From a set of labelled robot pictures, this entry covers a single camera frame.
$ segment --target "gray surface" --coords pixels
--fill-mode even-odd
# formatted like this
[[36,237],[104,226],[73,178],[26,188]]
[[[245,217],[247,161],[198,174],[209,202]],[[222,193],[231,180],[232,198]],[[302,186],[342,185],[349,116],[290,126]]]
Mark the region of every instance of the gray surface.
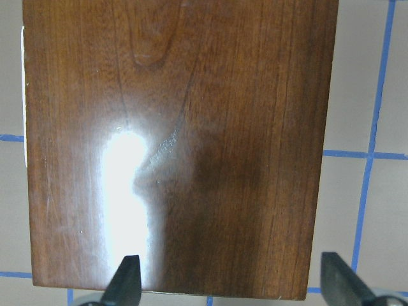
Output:
[[320,286],[322,252],[337,251],[351,263],[364,166],[364,159],[323,157],[309,287]]
[[340,0],[325,149],[368,149],[387,6],[387,0]]
[[397,3],[393,30],[375,150],[408,154],[407,1]]
[[0,0],[0,134],[22,135],[22,2]]
[[308,295],[305,301],[268,301],[246,298],[214,298],[214,306],[320,306],[326,305],[321,295]]
[[66,290],[34,287],[31,279],[0,277],[1,305],[66,306]]
[[0,271],[31,272],[23,154],[22,143],[0,142]]
[[408,161],[376,160],[358,273],[373,287],[408,291]]

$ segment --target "grid line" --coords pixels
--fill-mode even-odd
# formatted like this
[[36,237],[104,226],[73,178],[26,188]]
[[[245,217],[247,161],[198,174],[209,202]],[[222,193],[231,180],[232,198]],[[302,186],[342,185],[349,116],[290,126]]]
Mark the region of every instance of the grid line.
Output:
[[307,293],[321,293],[321,289],[319,287],[309,287]]
[[74,302],[74,291],[72,289],[66,290],[66,301],[68,306],[70,306],[72,302]]
[[343,151],[343,150],[323,150],[323,156],[330,157],[350,157],[350,158],[367,158],[366,152]]
[[357,271],[358,260],[360,258],[360,246],[364,225],[365,207],[367,204],[368,187],[370,185],[370,177],[372,165],[374,162],[375,138],[377,136],[377,124],[383,101],[383,88],[387,70],[388,54],[390,51],[391,33],[393,29],[393,20],[395,12],[395,0],[389,0],[388,11],[386,17],[386,25],[384,31],[384,40],[382,44],[381,61],[378,73],[377,92],[375,95],[374,111],[370,130],[370,142],[368,143],[368,155],[365,163],[363,183],[361,187],[360,206],[358,208],[356,234],[354,237],[353,258],[351,260],[351,268]]
[[14,277],[18,279],[32,279],[33,275],[27,272],[0,272],[0,277]]
[[401,154],[401,153],[383,153],[383,152],[375,152],[374,153],[375,159],[396,159],[400,161],[408,160],[408,155]]
[[212,296],[208,296],[206,305],[207,306],[212,306],[212,300],[213,300]]
[[24,136],[0,134],[0,142],[24,142]]

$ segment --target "glossy wood finish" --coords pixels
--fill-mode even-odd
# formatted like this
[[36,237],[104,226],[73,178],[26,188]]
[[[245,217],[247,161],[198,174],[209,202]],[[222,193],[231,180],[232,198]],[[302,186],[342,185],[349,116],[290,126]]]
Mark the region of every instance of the glossy wood finish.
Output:
[[305,297],[336,0],[24,0],[33,281]]

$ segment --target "blue tape line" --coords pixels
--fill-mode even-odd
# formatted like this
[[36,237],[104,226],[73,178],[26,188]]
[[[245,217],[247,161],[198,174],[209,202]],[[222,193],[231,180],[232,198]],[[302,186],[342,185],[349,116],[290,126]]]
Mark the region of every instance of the blue tape line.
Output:
[[0,277],[15,277],[18,279],[32,279],[31,273],[25,272],[0,272]]
[[360,207],[358,209],[356,235],[354,238],[353,258],[351,261],[351,268],[357,271],[358,260],[360,257],[361,236],[364,224],[365,207],[367,203],[368,185],[370,183],[371,169],[374,161],[375,137],[377,134],[377,124],[381,109],[381,102],[383,100],[383,87],[387,70],[388,53],[390,51],[391,32],[393,28],[393,19],[395,11],[395,0],[390,0],[388,3],[388,12],[384,32],[384,41],[382,44],[382,54],[380,69],[377,82],[377,93],[375,95],[375,104],[373,111],[373,118],[371,123],[370,142],[368,144],[368,156],[364,169],[363,185],[361,187]]
[[370,183],[372,163],[373,163],[373,157],[368,156],[367,162],[365,164],[365,169],[364,169],[363,185],[361,187],[360,206],[358,208],[356,234],[354,237],[353,258],[351,260],[351,268],[353,269],[353,271],[357,271],[358,259],[360,257],[361,236],[363,233],[365,205],[367,203],[367,193],[368,193],[368,185]]
[[374,158],[378,158],[378,159],[397,159],[397,160],[401,160],[401,161],[406,161],[406,160],[408,160],[408,155],[401,154],[401,153],[376,152],[376,153],[374,153]]
[[74,302],[74,291],[72,289],[66,290],[66,300],[67,300],[68,306],[70,306],[72,302]]
[[323,156],[333,157],[351,157],[351,158],[367,158],[365,152],[342,151],[342,150],[323,150]]
[[0,134],[0,141],[2,142],[24,142],[24,136]]
[[321,290],[319,287],[309,287],[307,288],[308,293],[321,293]]
[[207,297],[207,306],[212,306],[212,296]]

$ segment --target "wooden panel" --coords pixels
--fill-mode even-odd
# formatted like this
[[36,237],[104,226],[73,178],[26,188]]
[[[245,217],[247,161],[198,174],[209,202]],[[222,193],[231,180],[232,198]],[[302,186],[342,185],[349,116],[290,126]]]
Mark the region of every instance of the wooden panel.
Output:
[[335,0],[24,0],[33,281],[303,299]]

